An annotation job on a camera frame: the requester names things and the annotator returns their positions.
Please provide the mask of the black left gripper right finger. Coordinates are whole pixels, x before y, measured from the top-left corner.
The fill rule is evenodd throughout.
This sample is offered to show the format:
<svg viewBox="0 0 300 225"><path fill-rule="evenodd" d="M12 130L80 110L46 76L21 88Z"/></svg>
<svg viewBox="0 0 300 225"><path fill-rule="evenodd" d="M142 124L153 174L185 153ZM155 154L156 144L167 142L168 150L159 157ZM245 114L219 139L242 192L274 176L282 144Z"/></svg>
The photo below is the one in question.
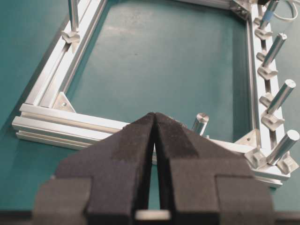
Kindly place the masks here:
<svg viewBox="0 0 300 225"><path fill-rule="evenodd" d="M272 225L268 187L246 160L156 113L160 206L174 225Z"/></svg>

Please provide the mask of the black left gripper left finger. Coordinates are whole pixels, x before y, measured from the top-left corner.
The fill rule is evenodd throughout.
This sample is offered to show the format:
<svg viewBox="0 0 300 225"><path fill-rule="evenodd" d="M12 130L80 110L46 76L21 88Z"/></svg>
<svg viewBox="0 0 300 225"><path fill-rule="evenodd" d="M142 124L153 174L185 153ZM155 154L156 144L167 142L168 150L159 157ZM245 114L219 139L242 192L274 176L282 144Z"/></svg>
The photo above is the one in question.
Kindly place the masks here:
<svg viewBox="0 0 300 225"><path fill-rule="evenodd" d="M132 225L149 201L155 115L60 161L36 194L35 225Z"/></svg>

